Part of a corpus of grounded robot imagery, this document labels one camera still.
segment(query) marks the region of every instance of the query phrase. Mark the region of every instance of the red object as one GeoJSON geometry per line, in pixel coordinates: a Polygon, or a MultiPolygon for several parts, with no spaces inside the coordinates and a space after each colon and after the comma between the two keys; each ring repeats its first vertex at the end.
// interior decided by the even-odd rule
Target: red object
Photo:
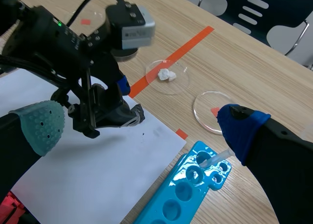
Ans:
{"type": "Polygon", "coordinates": [[[24,212],[24,205],[22,205],[10,192],[0,204],[0,224],[2,224],[11,213],[13,214],[6,224],[17,224],[20,216],[23,215],[24,212]]]}
{"type": "Polygon", "coordinates": [[[219,110],[220,110],[220,108],[212,108],[211,109],[211,112],[212,112],[212,114],[214,115],[215,118],[217,117],[217,114],[219,113],[219,110]]]}
{"type": "Polygon", "coordinates": [[[177,131],[176,131],[176,134],[178,135],[178,136],[180,136],[182,139],[186,139],[187,137],[188,137],[188,134],[186,134],[183,130],[181,130],[181,129],[178,129],[177,131]]]}
{"type": "Polygon", "coordinates": [[[212,27],[209,26],[206,27],[196,36],[191,38],[187,43],[181,46],[178,50],[176,50],[173,54],[166,58],[166,60],[170,60],[172,62],[160,63],[159,65],[154,67],[144,77],[142,77],[140,80],[138,80],[135,84],[132,85],[129,97],[134,98],[137,94],[139,94],[143,89],[145,89],[149,85],[149,82],[151,83],[154,79],[157,78],[157,74],[160,71],[160,69],[169,68],[173,63],[177,62],[181,57],[183,57],[188,51],[195,47],[213,30],[214,28],[212,27]]]}
{"type": "Polygon", "coordinates": [[[82,24],[82,25],[90,25],[90,24],[91,24],[91,21],[90,21],[90,20],[87,20],[87,19],[82,19],[82,20],[80,21],[80,24],[82,24]]]}

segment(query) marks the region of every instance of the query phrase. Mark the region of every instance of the wood grain surface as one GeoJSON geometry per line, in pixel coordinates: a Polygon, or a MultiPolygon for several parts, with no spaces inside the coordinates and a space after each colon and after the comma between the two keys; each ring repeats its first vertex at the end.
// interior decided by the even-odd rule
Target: wood grain surface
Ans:
{"type": "MultiPolygon", "coordinates": [[[[82,2],[23,1],[30,6],[45,6],[62,21],[82,2]]],[[[148,86],[135,97],[173,131],[181,128],[189,136],[186,146],[125,217],[123,224],[135,220],[180,155],[188,152],[196,141],[204,141],[217,152],[226,149],[222,136],[209,133],[195,120],[192,106],[199,93],[206,90],[224,92],[240,105],[269,112],[296,134],[313,123],[313,72],[186,0],[128,1],[147,7],[157,25],[154,44],[141,48],[133,60],[120,64],[131,85],[145,74],[149,63],[168,57],[206,26],[213,27],[214,31],[179,61],[188,67],[190,83],[185,92],[165,95],[148,86]]],[[[93,0],[86,9],[104,14],[104,8],[110,3],[114,0],[93,0]]],[[[74,31],[79,29],[78,23],[73,25],[74,31]]],[[[233,169],[224,187],[217,192],[208,192],[191,223],[278,223],[251,172],[237,159],[229,161],[233,169]]]]}

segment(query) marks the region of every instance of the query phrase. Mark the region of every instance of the chair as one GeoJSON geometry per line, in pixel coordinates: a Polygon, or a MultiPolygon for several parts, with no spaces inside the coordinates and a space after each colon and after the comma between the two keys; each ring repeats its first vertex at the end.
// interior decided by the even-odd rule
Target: chair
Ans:
{"type": "Polygon", "coordinates": [[[313,0],[226,0],[226,11],[218,16],[227,23],[241,28],[250,36],[264,44],[268,32],[277,25],[297,27],[301,23],[306,26],[293,47],[286,53],[290,54],[299,44],[309,27],[306,18],[313,11],[313,0]]]}

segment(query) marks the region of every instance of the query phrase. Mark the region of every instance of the orange tape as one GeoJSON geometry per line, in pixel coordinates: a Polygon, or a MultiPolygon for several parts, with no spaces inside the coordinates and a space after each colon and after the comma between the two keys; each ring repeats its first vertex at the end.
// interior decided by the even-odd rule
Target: orange tape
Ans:
{"type": "Polygon", "coordinates": [[[81,24],[81,25],[90,25],[90,24],[91,24],[91,21],[90,21],[90,20],[87,20],[87,19],[82,19],[82,20],[80,21],[80,24],[81,24]]]}
{"type": "Polygon", "coordinates": [[[162,68],[169,68],[173,63],[177,62],[182,56],[184,56],[188,51],[190,51],[193,47],[195,47],[200,41],[202,41],[207,35],[209,35],[214,28],[206,27],[204,30],[199,32],[196,36],[191,38],[187,43],[181,46],[178,50],[176,50],[173,54],[166,58],[171,62],[160,63],[154,69],[149,71],[146,76],[143,76],[140,80],[138,80],[131,87],[131,93],[129,94],[130,98],[134,98],[137,94],[143,91],[148,85],[147,78],[149,82],[152,82],[157,78],[157,74],[162,68]]]}
{"type": "Polygon", "coordinates": [[[217,114],[219,113],[220,108],[212,108],[211,112],[215,118],[217,118],[217,114]]]}
{"type": "Polygon", "coordinates": [[[186,139],[187,137],[188,137],[188,134],[186,134],[183,130],[181,130],[181,129],[178,129],[177,131],[176,131],[176,134],[178,135],[178,136],[180,136],[182,139],[186,139]]]}

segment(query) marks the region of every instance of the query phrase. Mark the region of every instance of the white pipette tip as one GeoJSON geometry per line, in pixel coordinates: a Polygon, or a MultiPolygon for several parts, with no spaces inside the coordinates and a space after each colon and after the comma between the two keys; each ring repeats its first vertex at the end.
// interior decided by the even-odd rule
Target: white pipette tip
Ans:
{"type": "Polygon", "coordinates": [[[210,159],[206,159],[204,162],[199,164],[199,166],[202,168],[208,168],[211,165],[217,164],[218,162],[221,162],[222,160],[225,160],[234,155],[235,153],[230,148],[228,148],[225,151],[218,153],[216,156],[211,157],[210,159]]]}

